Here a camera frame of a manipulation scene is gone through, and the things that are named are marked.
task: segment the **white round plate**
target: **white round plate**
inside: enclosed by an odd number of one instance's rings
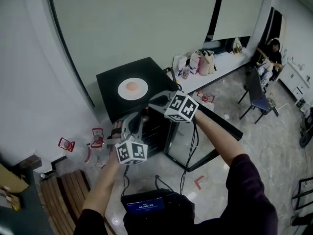
[[[135,82],[138,85],[138,89],[136,91],[130,91],[126,88],[126,85],[129,82]],[[146,81],[142,80],[141,78],[128,78],[120,83],[117,88],[118,94],[126,100],[137,100],[142,98],[148,91],[148,84]]]

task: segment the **tiled floor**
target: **tiled floor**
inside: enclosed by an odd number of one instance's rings
[[[271,83],[267,93],[267,96],[274,99],[277,108],[283,106],[279,109],[279,117],[274,112],[270,112],[257,124],[254,124],[260,115],[260,111],[255,109],[251,110],[242,120],[239,120],[239,116],[250,106],[248,95],[241,104],[237,103],[245,92],[243,89],[244,80],[245,70],[241,69],[208,86],[204,91],[215,96],[214,112],[221,117],[228,115],[228,121],[244,133],[240,144],[258,168],[265,185],[266,195],[277,209],[279,216],[278,234],[292,235],[296,228],[289,225],[293,215],[291,195],[299,179],[305,178],[307,174],[308,177],[312,176],[313,142],[306,147],[306,153],[299,146],[301,114],[295,107],[291,96],[280,83]],[[192,128],[180,128],[176,137],[178,141],[174,142],[171,148],[173,153],[181,153],[184,157],[189,152],[190,138],[188,137],[191,132]],[[201,140],[202,143],[195,154],[197,159],[212,149],[208,140],[204,137]],[[65,160],[57,166],[59,173],[74,170],[74,167],[70,167],[68,163]],[[96,180],[99,169],[85,169],[91,185]],[[217,157],[187,174],[184,194],[195,203],[196,223],[219,217],[225,209],[227,204],[225,182],[228,169],[223,160]],[[112,222],[117,234],[126,234],[122,222],[125,210],[120,203],[120,195],[123,190],[123,171],[124,168],[121,168],[116,178],[106,212],[106,217]],[[163,154],[158,154],[145,163],[130,167],[128,176],[131,185],[126,194],[155,189],[154,178],[156,174],[179,192],[182,172],[182,169],[170,159]],[[200,176],[204,176],[200,182],[201,190],[194,183],[194,180]],[[313,206],[304,208],[301,214],[309,213],[312,210]],[[301,234],[302,230],[303,227],[296,234]]]

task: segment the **controller screen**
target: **controller screen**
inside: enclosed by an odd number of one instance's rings
[[[162,198],[155,198],[135,203],[129,203],[127,204],[127,207],[131,214],[138,215],[163,210],[165,208],[165,205]]]

